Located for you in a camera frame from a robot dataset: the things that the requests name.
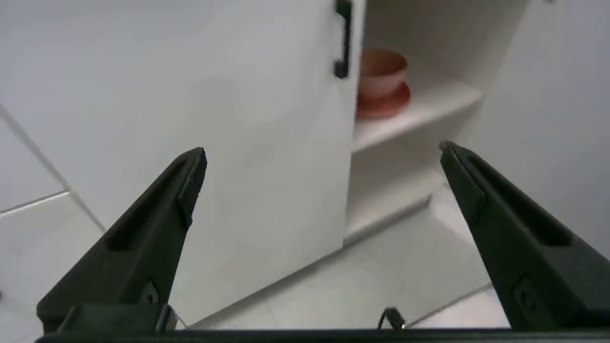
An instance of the pink bowl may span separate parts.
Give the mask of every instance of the pink bowl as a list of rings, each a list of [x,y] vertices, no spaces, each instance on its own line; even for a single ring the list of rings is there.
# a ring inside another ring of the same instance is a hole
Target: pink bowl
[[[392,94],[404,81],[407,59],[385,49],[366,49],[360,62],[358,96],[379,99]]]
[[[399,114],[411,103],[411,89],[400,83],[392,94],[377,100],[358,97],[356,117],[360,119],[387,119]]]

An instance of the white tiled floor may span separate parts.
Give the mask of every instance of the white tiled floor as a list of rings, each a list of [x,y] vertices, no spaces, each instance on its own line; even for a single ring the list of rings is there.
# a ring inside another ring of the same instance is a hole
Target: white tiled floor
[[[493,288],[482,290],[418,321],[414,328],[510,328]]]
[[[488,282],[474,245],[426,210],[192,329],[366,329],[386,306],[414,322]],[[419,325],[438,322],[431,317]]]

